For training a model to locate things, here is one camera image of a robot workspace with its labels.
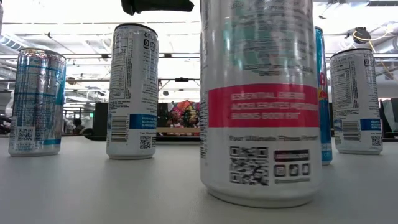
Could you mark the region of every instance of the ceiling pipe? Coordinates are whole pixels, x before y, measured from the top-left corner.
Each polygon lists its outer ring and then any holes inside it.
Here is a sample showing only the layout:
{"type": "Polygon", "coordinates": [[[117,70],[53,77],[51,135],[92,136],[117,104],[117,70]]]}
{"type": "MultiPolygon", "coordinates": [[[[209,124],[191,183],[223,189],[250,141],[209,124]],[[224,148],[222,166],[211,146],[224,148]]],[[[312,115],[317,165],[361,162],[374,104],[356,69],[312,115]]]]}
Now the ceiling pipe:
{"type": "Polygon", "coordinates": [[[14,65],[13,63],[9,63],[9,62],[7,62],[7,61],[5,61],[5,60],[1,60],[1,59],[0,59],[0,64],[2,64],[2,65],[7,65],[8,67],[11,67],[11,68],[17,70],[17,65],[14,65]]]}
{"type": "Polygon", "coordinates": [[[20,43],[17,43],[15,41],[11,40],[10,38],[8,38],[6,36],[3,36],[3,35],[0,35],[0,44],[3,46],[9,47],[12,50],[16,50],[17,52],[20,49],[26,47],[20,43]]]}
{"type": "Polygon", "coordinates": [[[64,49],[67,49],[68,51],[70,51],[71,53],[75,54],[75,52],[71,51],[69,48],[67,48],[65,45],[61,44],[60,42],[56,41],[51,32],[48,32],[47,37],[50,38],[51,40],[53,40],[55,43],[57,43],[58,45],[61,45],[64,49]]]}
{"type": "Polygon", "coordinates": [[[377,53],[398,53],[398,36],[390,38],[374,47],[377,53]]]}

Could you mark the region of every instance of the black monitor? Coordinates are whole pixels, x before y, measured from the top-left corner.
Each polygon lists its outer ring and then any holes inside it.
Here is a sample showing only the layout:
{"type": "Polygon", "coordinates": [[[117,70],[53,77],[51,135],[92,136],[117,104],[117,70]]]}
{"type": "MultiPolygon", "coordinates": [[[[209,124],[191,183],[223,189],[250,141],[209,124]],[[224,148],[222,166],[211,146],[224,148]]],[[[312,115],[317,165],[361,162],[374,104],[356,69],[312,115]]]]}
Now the black monitor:
{"type": "Polygon", "coordinates": [[[108,126],[108,103],[96,103],[93,121],[93,135],[106,136],[108,126]]]}

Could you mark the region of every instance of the barcode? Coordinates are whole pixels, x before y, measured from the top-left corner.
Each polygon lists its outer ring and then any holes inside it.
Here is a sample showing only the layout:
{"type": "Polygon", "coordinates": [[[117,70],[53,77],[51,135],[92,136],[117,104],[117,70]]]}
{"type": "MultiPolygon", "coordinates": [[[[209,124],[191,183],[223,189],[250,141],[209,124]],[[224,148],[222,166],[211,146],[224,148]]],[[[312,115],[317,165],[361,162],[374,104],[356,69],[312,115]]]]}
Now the barcode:
{"type": "Polygon", "coordinates": [[[381,146],[381,136],[372,136],[372,146],[381,146]]]}
{"type": "Polygon", "coordinates": [[[127,116],[113,116],[111,142],[127,142],[127,116]]]}
{"type": "Polygon", "coordinates": [[[343,139],[347,141],[359,141],[358,121],[343,121],[343,139]]]}

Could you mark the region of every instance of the pink label band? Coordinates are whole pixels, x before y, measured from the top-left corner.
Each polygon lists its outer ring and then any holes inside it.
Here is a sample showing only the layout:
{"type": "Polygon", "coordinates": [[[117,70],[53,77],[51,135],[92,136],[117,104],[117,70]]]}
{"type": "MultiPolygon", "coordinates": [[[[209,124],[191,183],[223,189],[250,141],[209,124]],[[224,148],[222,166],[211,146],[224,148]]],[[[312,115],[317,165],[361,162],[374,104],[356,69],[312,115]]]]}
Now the pink label band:
{"type": "Polygon", "coordinates": [[[253,84],[208,92],[209,128],[319,127],[318,89],[253,84]]]}

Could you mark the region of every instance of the white can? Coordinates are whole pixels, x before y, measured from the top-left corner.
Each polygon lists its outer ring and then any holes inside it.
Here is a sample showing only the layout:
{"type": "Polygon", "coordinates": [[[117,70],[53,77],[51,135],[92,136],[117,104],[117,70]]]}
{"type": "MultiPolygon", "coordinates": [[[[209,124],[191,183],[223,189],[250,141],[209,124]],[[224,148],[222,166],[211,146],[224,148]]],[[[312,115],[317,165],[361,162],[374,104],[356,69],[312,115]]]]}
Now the white can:
{"type": "Polygon", "coordinates": [[[250,207],[318,190],[312,1],[201,2],[201,181],[250,207]]]}
{"type": "Polygon", "coordinates": [[[155,153],[157,34],[121,24],[113,35],[106,153],[111,159],[148,159],[155,153]]]}
{"type": "Polygon", "coordinates": [[[349,49],[330,61],[336,148],[341,153],[383,150],[374,57],[370,49],[349,49]]]}

